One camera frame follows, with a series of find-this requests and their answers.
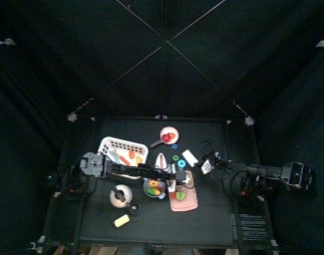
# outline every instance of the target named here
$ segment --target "black table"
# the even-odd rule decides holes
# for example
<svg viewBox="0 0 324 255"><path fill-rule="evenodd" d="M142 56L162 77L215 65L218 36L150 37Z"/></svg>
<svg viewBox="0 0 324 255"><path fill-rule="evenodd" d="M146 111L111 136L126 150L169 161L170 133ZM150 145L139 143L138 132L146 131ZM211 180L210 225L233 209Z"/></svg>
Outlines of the black table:
<svg viewBox="0 0 324 255"><path fill-rule="evenodd" d="M222 158L243 163L257 163L253 129L243 121L221 120L143 120L95 118L76 120L70 124L60 168L75 165L82 155L96 152L106 136L116 137L148 146L163 127L174 127L179 133L178 148L160 144L150 148L147 164L154 165L159 152L170 161L173 155L189 149L201 161L201 144L209 141ZM143 180L116 176L98 179L95 192L82 201L70 201L63 195L52 198L44 227L45 250L51 246L139 245L151 247L235 247L231 231L231 204L221 183L219 173L203 175L193 167L198 208L173 212L167 197L150 198L143 192ZM138 215L120 228L114 221L126 212L110 203L110 191L116 184L126 184L134 193L134 202L140 206Z"/></svg>

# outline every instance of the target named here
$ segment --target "white dish rack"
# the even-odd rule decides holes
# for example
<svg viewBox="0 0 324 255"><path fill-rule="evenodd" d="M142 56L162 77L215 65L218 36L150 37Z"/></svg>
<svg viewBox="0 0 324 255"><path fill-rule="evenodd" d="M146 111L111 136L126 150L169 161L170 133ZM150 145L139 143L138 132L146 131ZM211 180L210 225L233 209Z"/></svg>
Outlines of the white dish rack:
<svg viewBox="0 0 324 255"><path fill-rule="evenodd" d="M138 166L139 162L146 162L148 149L140 143L107 136L102 140L98 154L106 155L115 163Z"/></svg>

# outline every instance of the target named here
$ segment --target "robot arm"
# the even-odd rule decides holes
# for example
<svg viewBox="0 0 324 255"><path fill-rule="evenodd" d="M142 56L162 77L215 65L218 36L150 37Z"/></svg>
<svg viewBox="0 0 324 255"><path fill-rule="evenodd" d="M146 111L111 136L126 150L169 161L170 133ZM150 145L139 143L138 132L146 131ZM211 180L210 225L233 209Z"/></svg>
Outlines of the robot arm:
<svg viewBox="0 0 324 255"><path fill-rule="evenodd" d="M312 169L300 162L285 164L282 167L250 165L246 170L265 178L278 180L288 190L308 190L312 183Z"/></svg>
<svg viewBox="0 0 324 255"><path fill-rule="evenodd" d="M122 164L112 163L107 157L87 152L80 160L80 170L86 175L104 178L108 174L123 174L128 176L140 176L148 179L156 179L166 181L175 179L177 182L183 182L186 179L186 173L178 171L177 173L158 172L150 168L147 164L139 164L139 166L124 166Z"/></svg>

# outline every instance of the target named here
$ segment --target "black curtain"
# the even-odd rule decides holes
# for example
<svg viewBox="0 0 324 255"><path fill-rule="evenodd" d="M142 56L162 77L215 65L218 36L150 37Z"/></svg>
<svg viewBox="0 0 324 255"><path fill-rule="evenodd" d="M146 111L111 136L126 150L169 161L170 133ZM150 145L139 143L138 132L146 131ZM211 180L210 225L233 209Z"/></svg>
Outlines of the black curtain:
<svg viewBox="0 0 324 255"><path fill-rule="evenodd" d="M324 1L1 0L0 25L66 113L235 119L313 58Z"/></svg>
<svg viewBox="0 0 324 255"><path fill-rule="evenodd" d="M257 127L262 162L281 166L300 161L316 175L308 193L280 189L270 199L277 241L296 247L290 254L322 254L324 49L262 112Z"/></svg>
<svg viewBox="0 0 324 255"><path fill-rule="evenodd" d="M0 45L0 254L27 254L41 235L64 117L20 53Z"/></svg>

